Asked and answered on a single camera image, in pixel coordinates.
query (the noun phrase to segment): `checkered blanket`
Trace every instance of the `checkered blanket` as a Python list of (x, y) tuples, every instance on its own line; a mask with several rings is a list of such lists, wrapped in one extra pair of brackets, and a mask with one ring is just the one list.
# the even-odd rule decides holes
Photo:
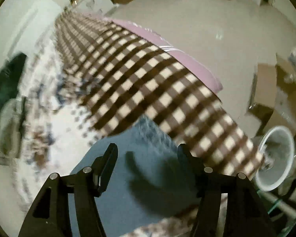
[(215, 171), (251, 176), (262, 155), (202, 81), (162, 49), (105, 19), (69, 13), (55, 22), (67, 89), (104, 136), (145, 113)]

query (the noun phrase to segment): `beige floor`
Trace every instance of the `beige floor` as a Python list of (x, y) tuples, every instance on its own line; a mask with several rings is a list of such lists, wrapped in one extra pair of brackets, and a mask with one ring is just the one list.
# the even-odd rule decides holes
[(251, 0), (134, 0), (113, 17), (151, 28), (221, 80), (224, 109), (253, 137), (260, 122), (245, 115), (258, 62), (275, 64), (296, 46), (296, 28), (277, 9)]

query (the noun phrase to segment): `white bucket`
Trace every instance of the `white bucket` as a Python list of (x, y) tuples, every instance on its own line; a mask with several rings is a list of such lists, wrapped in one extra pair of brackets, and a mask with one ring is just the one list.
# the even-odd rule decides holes
[(258, 169), (255, 182), (263, 191), (274, 190), (285, 180), (293, 164), (295, 149), (292, 133), (285, 126), (275, 126), (264, 136), (252, 138), (252, 141), (260, 151), (267, 144), (266, 152), (274, 159), (272, 168)]

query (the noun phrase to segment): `silver screw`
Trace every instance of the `silver screw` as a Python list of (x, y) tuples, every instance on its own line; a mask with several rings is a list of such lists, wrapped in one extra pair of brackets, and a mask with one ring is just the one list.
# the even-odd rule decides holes
[(211, 168), (211, 167), (206, 167), (206, 168), (204, 168), (204, 171), (206, 172), (206, 173), (212, 173), (213, 172), (213, 169)]
[(57, 173), (52, 173), (50, 175), (50, 179), (52, 179), (52, 180), (56, 179), (57, 177), (58, 177), (58, 174)]
[(92, 168), (90, 168), (89, 166), (86, 166), (84, 169), (82, 169), (82, 171), (84, 173), (90, 173), (92, 171)]
[(240, 179), (245, 179), (245, 178), (246, 178), (246, 175), (245, 175), (244, 173), (239, 173), (239, 174), (238, 174), (238, 177), (239, 177)]

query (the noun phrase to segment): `blue fabric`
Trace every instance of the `blue fabric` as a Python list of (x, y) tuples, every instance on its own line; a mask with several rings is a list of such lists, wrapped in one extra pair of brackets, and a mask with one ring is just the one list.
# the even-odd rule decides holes
[[(177, 159), (177, 146), (146, 116), (123, 133), (96, 142), (72, 174), (102, 156), (110, 143), (118, 147), (118, 159), (108, 188), (96, 198), (96, 206), (109, 237), (157, 223), (197, 203)], [(73, 236), (79, 236), (73, 194), (69, 195)]]

